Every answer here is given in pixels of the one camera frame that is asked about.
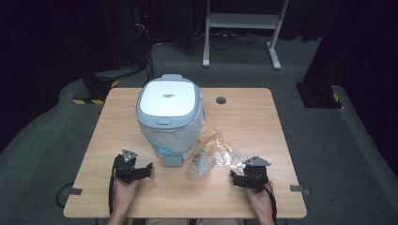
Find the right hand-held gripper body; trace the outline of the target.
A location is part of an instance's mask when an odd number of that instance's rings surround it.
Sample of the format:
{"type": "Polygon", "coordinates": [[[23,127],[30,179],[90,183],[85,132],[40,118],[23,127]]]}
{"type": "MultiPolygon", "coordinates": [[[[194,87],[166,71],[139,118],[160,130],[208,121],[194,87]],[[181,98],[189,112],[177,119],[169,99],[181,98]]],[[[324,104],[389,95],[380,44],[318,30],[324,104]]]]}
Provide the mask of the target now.
{"type": "Polygon", "coordinates": [[[270,163],[259,156],[255,156],[246,159],[244,164],[243,171],[249,178],[249,188],[254,188],[257,193],[261,192],[269,181],[267,166],[270,166],[270,163]]]}

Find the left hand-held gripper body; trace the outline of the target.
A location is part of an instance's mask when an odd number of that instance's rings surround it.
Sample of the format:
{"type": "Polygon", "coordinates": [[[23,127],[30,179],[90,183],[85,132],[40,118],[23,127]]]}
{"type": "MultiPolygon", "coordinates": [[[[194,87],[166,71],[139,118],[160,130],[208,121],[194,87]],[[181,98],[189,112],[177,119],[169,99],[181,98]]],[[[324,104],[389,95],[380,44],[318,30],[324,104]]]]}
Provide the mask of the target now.
{"type": "Polygon", "coordinates": [[[126,184],[145,178],[145,168],[135,168],[136,157],[136,153],[123,149],[114,161],[115,177],[126,184]]]}

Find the translucent white trash bag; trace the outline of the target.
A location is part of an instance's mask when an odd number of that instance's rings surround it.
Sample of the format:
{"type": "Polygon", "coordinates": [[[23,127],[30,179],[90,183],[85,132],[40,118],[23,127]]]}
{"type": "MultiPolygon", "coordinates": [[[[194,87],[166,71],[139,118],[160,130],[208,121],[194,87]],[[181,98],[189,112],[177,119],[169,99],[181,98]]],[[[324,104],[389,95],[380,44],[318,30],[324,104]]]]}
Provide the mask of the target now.
{"type": "Polygon", "coordinates": [[[203,125],[204,121],[199,120],[179,128],[153,128],[140,125],[140,129],[158,158],[166,155],[190,158],[195,151],[196,141],[203,125]]]}

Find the yellow clear plastic wrapper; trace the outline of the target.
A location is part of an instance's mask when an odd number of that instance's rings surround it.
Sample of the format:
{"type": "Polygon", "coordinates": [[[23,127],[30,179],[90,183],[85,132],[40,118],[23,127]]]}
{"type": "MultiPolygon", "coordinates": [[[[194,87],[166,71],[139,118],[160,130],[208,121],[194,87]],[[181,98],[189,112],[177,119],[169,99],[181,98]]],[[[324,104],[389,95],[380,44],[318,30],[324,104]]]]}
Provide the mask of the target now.
{"type": "Polygon", "coordinates": [[[203,132],[198,138],[198,144],[207,152],[230,151],[233,145],[218,130],[209,129],[203,132]]]}

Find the white grey pedal trash can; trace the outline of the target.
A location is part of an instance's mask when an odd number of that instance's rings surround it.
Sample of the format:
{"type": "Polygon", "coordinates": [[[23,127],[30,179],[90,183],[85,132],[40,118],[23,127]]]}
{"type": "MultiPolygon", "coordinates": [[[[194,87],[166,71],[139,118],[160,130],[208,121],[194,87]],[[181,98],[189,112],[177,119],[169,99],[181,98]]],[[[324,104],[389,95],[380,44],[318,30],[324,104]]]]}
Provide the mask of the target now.
{"type": "MultiPolygon", "coordinates": [[[[202,92],[192,81],[178,74],[164,74],[148,82],[136,103],[138,124],[149,128],[182,128],[203,120],[202,92]]],[[[187,158],[181,155],[159,157],[165,167],[180,167],[187,158]]]]}

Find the person's right hand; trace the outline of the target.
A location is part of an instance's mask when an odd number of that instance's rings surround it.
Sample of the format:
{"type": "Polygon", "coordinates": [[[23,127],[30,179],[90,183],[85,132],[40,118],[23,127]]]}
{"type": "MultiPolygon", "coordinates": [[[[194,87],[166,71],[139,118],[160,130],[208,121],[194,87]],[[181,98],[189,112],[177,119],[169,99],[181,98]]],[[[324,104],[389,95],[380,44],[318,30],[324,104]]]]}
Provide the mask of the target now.
{"type": "Polygon", "coordinates": [[[246,188],[246,195],[254,213],[260,218],[270,218],[272,215],[271,199],[266,187],[262,191],[256,192],[255,189],[246,188]]]}

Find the person's left hand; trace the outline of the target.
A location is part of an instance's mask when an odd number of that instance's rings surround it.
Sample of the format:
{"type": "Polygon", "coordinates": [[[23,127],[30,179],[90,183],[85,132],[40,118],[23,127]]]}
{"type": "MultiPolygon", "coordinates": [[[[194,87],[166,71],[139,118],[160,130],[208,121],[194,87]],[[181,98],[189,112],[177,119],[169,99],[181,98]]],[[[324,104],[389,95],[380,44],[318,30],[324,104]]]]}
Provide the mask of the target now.
{"type": "Polygon", "coordinates": [[[114,211],[112,213],[113,218],[125,217],[130,208],[130,205],[132,204],[136,190],[140,184],[141,180],[135,180],[130,184],[126,184],[118,178],[115,179],[113,199],[114,211]]]}

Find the black stand base yellow stripes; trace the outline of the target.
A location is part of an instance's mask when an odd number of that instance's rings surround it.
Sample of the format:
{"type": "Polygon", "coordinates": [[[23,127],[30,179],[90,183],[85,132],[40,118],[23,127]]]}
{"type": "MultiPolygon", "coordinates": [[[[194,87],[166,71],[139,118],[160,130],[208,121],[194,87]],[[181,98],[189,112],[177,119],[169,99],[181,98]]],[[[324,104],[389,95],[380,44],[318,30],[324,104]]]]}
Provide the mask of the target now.
{"type": "Polygon", "coordinates": [[[79,85],[72,101],[74,104],[103,104],[109,92],[117,87],[120,77],[111,73],[101,77],[95,73],[87,73],[82,77],[82,83],[79,85]]]}
{"type": "Polygon", "coordinates": [[[318,88],[313,85],[297,82],[299,96],[305,108],[312,109],[342,109],[341,103],[336,92],[331,87],[318,88]]]}

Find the white metal stand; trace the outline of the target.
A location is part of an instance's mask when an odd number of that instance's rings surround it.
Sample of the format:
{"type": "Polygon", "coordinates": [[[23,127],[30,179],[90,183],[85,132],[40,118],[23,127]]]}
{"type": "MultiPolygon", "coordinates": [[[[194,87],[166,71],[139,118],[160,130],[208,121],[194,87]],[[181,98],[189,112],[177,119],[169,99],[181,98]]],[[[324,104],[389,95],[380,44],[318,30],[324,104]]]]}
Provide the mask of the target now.
{"type": "Polygon", "coordinates": [[[242,13],[215,13],[211,11],[211,0],[207,0],[205,43],[203,49],[202,66],[210,66],[210,29],[211,28],[240,28],[272,30],[271,41],[266,43],[271,63],[275,70],[281,70],[282,66],[275,50],[284,15],[289,0],[283,0],[278,14],[242,14],[242,13]]]}

